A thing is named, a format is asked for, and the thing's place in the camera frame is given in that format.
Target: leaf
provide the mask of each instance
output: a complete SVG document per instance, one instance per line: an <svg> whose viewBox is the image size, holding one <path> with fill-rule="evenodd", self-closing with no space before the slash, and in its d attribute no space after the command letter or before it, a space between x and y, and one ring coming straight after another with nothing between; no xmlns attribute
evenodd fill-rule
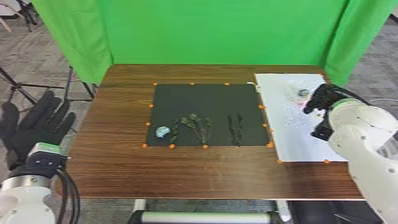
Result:
<svg viewBox="0 0 398 224"><path fill-rule="evenodd" d="M191 117L193 121L196 121L196 122L202 121L202 117L198 116L198 114L191 114L189 117Z"/></svg>
<svg viewBox="0 0 398 224"><path fill-rule="evenodd" d="M189 120L187 117L182 118L182 123L184 123L184 124L189 124L189 123L191 123L191 120Z"/></svg>
<svg viewBox="0 0 398 224"><path fill-rule="evenodd" d="M214 126L214 121L212 121L210 117L207 117L205 120L207 120L209 127L212 127Z"/></svg>

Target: chair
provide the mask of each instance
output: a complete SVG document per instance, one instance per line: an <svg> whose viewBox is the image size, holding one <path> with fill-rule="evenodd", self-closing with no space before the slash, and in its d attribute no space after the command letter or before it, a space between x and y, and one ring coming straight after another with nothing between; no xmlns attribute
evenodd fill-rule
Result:
<svg viewBox="0 0 398 224"><path fill-rule="evenodd" d="M0 6L4 6L6 9L10 9L10 10L15 12L15 14L20 16L20 18L26 18L24 15L19 13L17 9L10 6L10 4L6 4L4 2L0 2ZM3 25L4 25L6 30L8 30L10 32L13 32L11 27L10 27L10 25L8 25L8 23L6 23L4 19L3 19L3 17L0 17L0 23L3 23Z"/></svg>

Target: orange dot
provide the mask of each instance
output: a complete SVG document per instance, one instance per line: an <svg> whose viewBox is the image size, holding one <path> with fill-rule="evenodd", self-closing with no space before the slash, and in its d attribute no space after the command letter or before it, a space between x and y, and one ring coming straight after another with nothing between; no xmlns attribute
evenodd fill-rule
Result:
<svg viewBox="0 0 398 224"><path fill-rule="evenodd" d="M271 143L267 144L267 148L269 148L269 149L274 148L274 142L271 142Z"/></svg>

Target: white sheet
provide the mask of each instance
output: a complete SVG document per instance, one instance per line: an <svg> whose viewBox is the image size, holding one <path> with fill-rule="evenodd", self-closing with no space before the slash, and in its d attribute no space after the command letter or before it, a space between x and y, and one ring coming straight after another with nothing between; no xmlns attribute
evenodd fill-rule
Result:
<svg viewBox="0 0 398 224"><path fill-rule="evenodd" d="M274 129L278 156L285 162L347 161L324 140L312 136L324 112L303 113L301 89L326 83L321 74L257 74L267 117Z"/></svg>

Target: floor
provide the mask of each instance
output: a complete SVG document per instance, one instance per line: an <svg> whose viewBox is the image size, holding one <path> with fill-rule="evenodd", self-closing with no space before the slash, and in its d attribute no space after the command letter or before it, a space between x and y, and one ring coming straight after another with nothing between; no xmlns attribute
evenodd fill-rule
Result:
<svg viewBox="0 0 398 224"><path fill-rule="evenodd" d="M8 33L0 27L0 66L20 82L65 86L68 77L68 61L63 56L52 35L45 25L35 27L31 33L24 20L8 21L15 30ZM90 98L83 83L74 78L72 98ZM369 53L361 59L351 77L347 88L369 99L398 99L398 24L386 22L381 34L372 43ZM35 96L43 89L29 88ZM0 80L0 102L8 100L10 84ZM15 96L22 112L31 104L20 95ZM374 101L398 117L397 101ZM91 103L75 102L72 110L79 114L75 129L79 130ZM68 149L75 134L70 133L63 142ZM0 161L4 160L4 148L0 148ZM6 179L8 169L0 163L0 180ZM59 199L49 200L54 209L59 207ZM134 208L134 200L125 199L83 199L83 221L81 223L127 223ZM266 212L274 209L274 203L262 200L150 200L152 211L210 211L210 212Z"/></svg>

